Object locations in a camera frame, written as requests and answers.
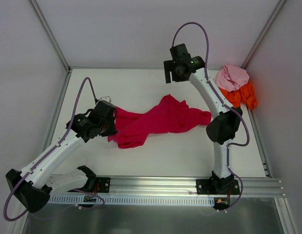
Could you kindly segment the magenta t shirt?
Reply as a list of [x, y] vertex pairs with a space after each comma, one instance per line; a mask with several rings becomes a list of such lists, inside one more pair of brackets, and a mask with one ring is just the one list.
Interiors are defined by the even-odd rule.
[[115, 142], [120, 149], [142, 146], [150, 134], [184, 133], [197, 126], [210, 124], [209, 111], [191, 108], [186, 101], [171, 95], [164, 96], [158, 105], [143, 114], [117, 108], [116, 135], [108, 142]]

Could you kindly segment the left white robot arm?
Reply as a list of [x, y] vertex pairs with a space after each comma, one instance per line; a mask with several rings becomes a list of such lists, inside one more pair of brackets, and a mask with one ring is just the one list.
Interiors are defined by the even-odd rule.
[[41, 155], [21, 170], [11, 169], [6, 174], [10, 191], [30, 213], [41, 210], [50, 198], [75, 189], [92, 192], [96, 174], [87, 166], [52, 177], [52, 173], [78, 148], [89, 140], [117, 133], [115, 119], [117, 108], [106, 100], [97, 102], [95, 108], [77, 114], [66, 125], [62, 135]]

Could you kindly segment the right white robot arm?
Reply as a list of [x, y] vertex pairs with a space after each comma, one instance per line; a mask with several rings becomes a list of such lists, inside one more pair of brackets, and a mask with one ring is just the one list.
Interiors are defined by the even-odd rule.
[[242, 115], [241, 108], [234, 108], [217, 89], [200, 57], [192, 57], [185, 46], [179, 44], [170, 48], [171, 60], [164, 61], [166, 83], [189, 81], [199, 92], [212, 115], [206, 133], [213, 142], [214, 169], [211, 177], [202, 182], [197, 180], [198, 194], [224, 194], [234, 185], [230, 170], [229, 144], [235, 138]]

